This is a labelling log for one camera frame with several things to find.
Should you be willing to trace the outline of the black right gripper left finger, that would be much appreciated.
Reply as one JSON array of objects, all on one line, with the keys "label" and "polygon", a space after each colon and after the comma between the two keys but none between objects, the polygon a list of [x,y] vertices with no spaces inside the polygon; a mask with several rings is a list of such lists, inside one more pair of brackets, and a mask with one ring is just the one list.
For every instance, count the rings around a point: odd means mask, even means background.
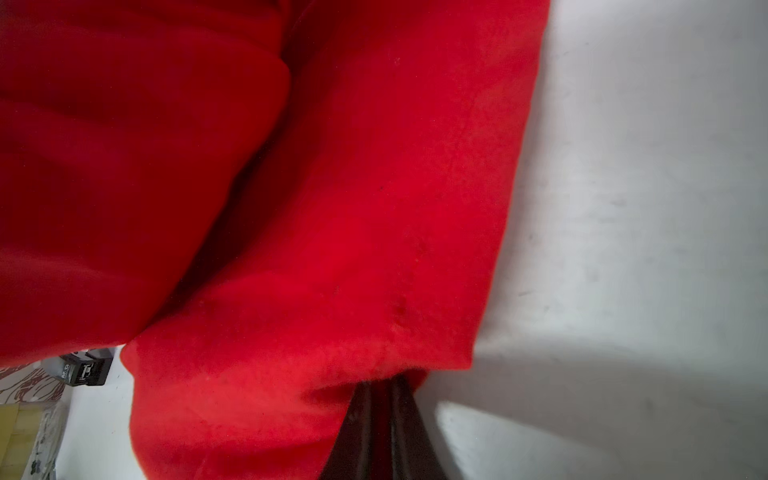
[{"label": "black right gripper left finger", "polygon": [[357,385],[320,480],[368,480],[372,459],[373,393]]}]

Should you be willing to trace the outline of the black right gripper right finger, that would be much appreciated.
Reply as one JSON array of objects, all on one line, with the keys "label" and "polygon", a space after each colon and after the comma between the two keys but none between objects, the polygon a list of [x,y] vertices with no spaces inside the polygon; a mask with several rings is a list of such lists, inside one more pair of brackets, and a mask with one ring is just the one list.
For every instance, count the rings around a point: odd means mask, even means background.
[{"label": "black right gripper right finger", "polygon": [[395,480],[447,480],[405,375],[390,382],[391,464]]}]

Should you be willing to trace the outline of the red shorts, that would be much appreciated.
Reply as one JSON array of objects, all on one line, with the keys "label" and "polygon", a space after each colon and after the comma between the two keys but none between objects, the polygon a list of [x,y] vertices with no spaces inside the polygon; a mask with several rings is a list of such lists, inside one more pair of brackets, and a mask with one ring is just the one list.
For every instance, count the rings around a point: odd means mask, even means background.
[{"label": "red shorts", "polygon": [[120,346],[150,479],[315,479],[469,367],[546,1],[5,1],[1,363]]}]

